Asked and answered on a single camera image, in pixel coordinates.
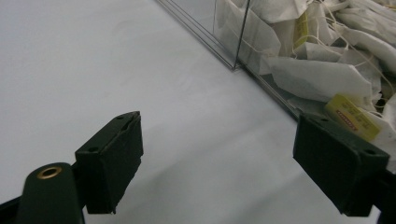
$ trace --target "clear plastic bin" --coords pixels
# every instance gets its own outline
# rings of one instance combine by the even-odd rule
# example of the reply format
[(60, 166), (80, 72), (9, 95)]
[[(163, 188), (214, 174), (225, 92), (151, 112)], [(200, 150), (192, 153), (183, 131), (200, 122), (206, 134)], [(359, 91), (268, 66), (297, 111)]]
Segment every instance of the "clear plastic bin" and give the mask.
[[(302, 113), (312, 114), (337, 120), (340, 125), (350, 128), (350, 131), (357, 135), (366, 132), (360, 137), (388, 152), (391, 155), (389, 164), (396, 173), (396, 127), (392, 127), (392, 122), (393, 126), (396, 125), (396, 118), (390, 115), (392, 118), (386, 120), (386, 124), (382, 119), (382, 115), (385, 114), (378, 116), (387, 100), (396, 99), (396, 66), (393, 62), (396, 59), (396, 33), (391, 28), (388, 32), (385, 29), (375, 34), (370, 31), (376, 26), (380, 30), (385, 24), (396, 27), (396, 12), (384, 9), (371, 0), (339, 1), (331, 7), (323, 1), (305, 0), (295, 0), (295, 3), (299, 4), (284, 6), (281, 4), (288, 1), (279, 0), (271, 4), (254, 0), (159, 2), (230, 68), (246, 68), (295, 118)], [(366, 5), (355, 8), (353, 4)], [(337, 14), (337, 18), (332, 14), (335, 11), (341, 14), (339, 17)], [(346, 25), (339, 22), (344, 22), (342, 17), (353, 18), (357, 14), (356, 11), (359, 15), (366, 15), (367, 20), (355, 19)], [(384, 18), (371, 20), (373, 13), (377, 13), (378, 17), (384, 15)], [(351, 37), (351, 33), (356, 34), (359, 30), (358, 26), (363, 31), (369, 30), (366, 32), (369, 37), (364, 38), (370, 41), (376, 39), (373, 45), (366, 42), (364, 46), (361, 42), (364, 38), (361, 36)], [(315, 45), (321, 49), (311, 51), (311, 54), (316, 54), (314, 56), (308, 55), (308, 48)], [(318, 59), (319, 51), (326, 52), (324, 61), (322, 55), (325, 54), (320, 54)], [(286, 66), (289, 66), (289, 71), (284, 69)], [(350, 119), (346, 119), (345, 114), (337, 114), (341, 113), (338, 110), (340, 107), (334, 107), (329, 103), (340, 105), (341, 98), (336, 97), (340, 94), (345, 98), (345, 102), (351, 101), (350, 103), (356, 106), (354, 114), (345, 110), (345, 114), (350, 112), (347, 114), (349, 118), (355, 119), (352, 125), (348, 123)], [(363, 123), (362, 117), (370, 121)], [(357, 132), (362, 126), (366, 130)]]

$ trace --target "white table surface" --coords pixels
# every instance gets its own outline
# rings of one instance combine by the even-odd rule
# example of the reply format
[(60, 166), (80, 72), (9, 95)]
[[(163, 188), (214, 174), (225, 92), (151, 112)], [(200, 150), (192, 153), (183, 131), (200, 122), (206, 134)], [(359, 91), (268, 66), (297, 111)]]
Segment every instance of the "white table surface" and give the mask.
[(157, 2), (0, 1), (0, 202), (135, 110), (142, 164), (87, 223), (375, 223), (339, 215), (291, 156), (296, 122)]

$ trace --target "yellow label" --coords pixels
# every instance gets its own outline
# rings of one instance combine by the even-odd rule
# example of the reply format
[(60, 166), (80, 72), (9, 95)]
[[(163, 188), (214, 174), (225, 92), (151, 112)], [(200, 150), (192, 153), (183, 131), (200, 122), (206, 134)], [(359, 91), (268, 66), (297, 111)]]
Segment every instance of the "yellow label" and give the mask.
[(389, 8), (392, 11), (396, 11), (396, 6), (392, 6), (392, 5), (385, 5), (385, 7)]
[(345, 96), (336, 94), (325, 106), (328, 115), (364, 140), (375, 139), (381, 129)]
[(308, 40), (308, 17), (306, 12), (296, 20), (294, 27), (294, 48), (297, 49)]

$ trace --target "printed label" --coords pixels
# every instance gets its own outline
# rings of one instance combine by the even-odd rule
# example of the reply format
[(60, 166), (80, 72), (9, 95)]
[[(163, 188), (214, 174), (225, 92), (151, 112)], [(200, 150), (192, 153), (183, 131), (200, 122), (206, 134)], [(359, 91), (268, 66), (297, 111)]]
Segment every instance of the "printed label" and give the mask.
[(308, 17), (306, 12), (296, 20), (294, 27), (294, 48), (297, 49), (308, 40)]
[(325, 110), (332, 119), (368, 142), (374, 140), (381, 131), (377, 125), (341, 94), (336, 94), (326, 104)]

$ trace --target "black plastic part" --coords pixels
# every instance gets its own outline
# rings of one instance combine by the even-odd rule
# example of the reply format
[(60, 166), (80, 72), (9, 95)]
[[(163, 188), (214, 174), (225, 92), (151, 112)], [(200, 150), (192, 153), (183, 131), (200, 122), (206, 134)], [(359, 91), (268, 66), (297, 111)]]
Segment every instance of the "black plastic part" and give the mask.
[(139, 112), (117, 116), (76, 151), (88, 213), (116, 213), (143, 155), (140, 120)]
[(387, 153), (331, 120), (301, 115), (293, 157), (342, 214), (369, 216)]
[(0, 223), (11, 224), (15, 222), (21, 197), (0, 204)]
[(85, 196), (84, 196), (84, 187), (83, 187), (84, 180), (81, 178), (81, 174), (78, 171), (78, 165), (76, 162), (72, 165), (72, 170), (73, 170), (73, 174), (75, 177), (75, 182), (76, 182), (76, 187), (77, 187), (77, 192), (78, 192), (79, 207), (81, 209), (83, 209), (86, 204), (86, 200), (85, 200)]
[(374, 204), (381, 210), (378, 224), (396, 223), (396, 176), (386, 171), (378, 178), (373, 193)]
[(16, 223), (84, 223), (69, 164), (49, 164), (27, 176)]

